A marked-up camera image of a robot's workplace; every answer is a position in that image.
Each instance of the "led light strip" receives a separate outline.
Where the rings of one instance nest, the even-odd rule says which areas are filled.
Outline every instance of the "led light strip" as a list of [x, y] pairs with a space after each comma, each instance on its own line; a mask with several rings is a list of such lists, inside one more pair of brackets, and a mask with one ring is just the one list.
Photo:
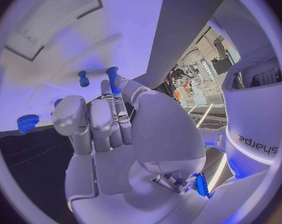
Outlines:
[[193, 109], [196, 108], [196, 107], [197, 107], [197, 105], [195, 105], [195, 106], [188, 112], [188, 114], [190, 114], [190, 113], [193, 111]]
[[203, 115], [203, 117], [200, 119], [199, 123], [197, 124], [197, 128], [199, 128], [199, 126], [201, 125], [201, 123], [204, 121], [204, 119], [206, 118], [207, 114], [209, 113], [210, 109], [212, 108], [213, 104], [210, 105], [210, 107], [208, 108], [208, 110], [206, 110], [205, 114]]
[[254, 159], [254, 160], [256, 160], [256, 161], [258, 161], [258, 162], [260, 162], [260, 163], [265, 163], [265, 164], [268, 164], [268, 165], [271, 165], [271, 164], [274, 163], [274, 162], [271, 161], [271, 160], [264, 159], [264, 158], [260, 158], [260, 157], [258, 157], [258, 156], [256, 156], [256, 155], [254, 155], [254, 154], [252, 154], [252, 153], [246, 151], [246, 150], [243, 149], [242, 147], [240, 147], [240, 146], [239, 146], [237, 143], [235, 143], [235, 142], [233, 141], [233, 139], [231, 138], [231, 136], [230, 136], [230, 134], [229, 134], [229, 131], [228, 131], [228, 127], [226, 128], [226, 137], [227, 137], [228, 141], [230, 142], [230, 144], [231, 144], [232, 146], [234, 146], [237, 150], [239, 150], [240, 152], [242, 152], [244, 155], [246, 155], [246, 156], [248, 156], [248, 157], [250, 157], [250, 158], [252, 158], [252, 159]]
[[215, 174], [214, 174], [214, 176], [213, 176], [213, 178], [211, 180], [211, 182], [208, 185], [209, 192], [212, 191], [212, 189], [214, 188], [215, 184], [217, 183], [221, 173], [223, 172], [223, 169], [224, 169], [224, 167], [226, 165], [226, 162], [227, 162], [227, 155], [224, 154], [223, 158], [220, 161], [220, 164], [219, 164], [219, 166], [218, 166], [218, 168], [217, 168], [217, 170], [216, 170], [216, 172], [215, 172]]

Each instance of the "machine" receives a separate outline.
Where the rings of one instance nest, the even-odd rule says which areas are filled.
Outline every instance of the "machine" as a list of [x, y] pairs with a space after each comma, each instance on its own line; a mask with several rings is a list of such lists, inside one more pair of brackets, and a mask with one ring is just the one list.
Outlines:
[[[282, 182], [282, 27], [263, 0], [240, 1], [14, 1], [0, 22], [0, 131], [52, 124], [69, 137], [65, 193], [79, 223], [251, 223], [270, 203]], [[222, 85], [220, 129], [197, 128], [152, 90], [207, 23], [241, 57]], [[234, 175], [216, 189], [205, 146], [225, 153], [215, 175], [225, 162]], [[28, 223], [55, 223], [1, 155], [0, 188]]]

